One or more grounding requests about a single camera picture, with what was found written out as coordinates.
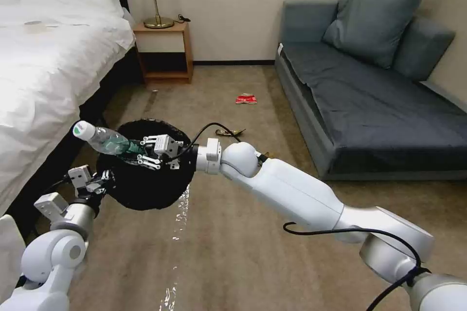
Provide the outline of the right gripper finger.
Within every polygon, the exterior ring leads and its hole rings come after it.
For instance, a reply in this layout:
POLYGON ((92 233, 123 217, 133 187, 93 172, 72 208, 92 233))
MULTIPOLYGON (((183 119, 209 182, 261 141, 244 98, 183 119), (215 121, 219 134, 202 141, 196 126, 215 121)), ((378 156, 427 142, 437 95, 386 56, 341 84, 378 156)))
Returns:
POLYGON ((158 140, 158 136, 147 136, 143 137, 143 139, 138 140, 138 139, 129 139, 129 144, 132 147, 137 147, 137 148, 154 148, 155 143, 158 140))
POLYGON ((137 155, 137 164, 151 170, 161 169, 161 161, 158 156, 154 158, 146 155, 137 155))

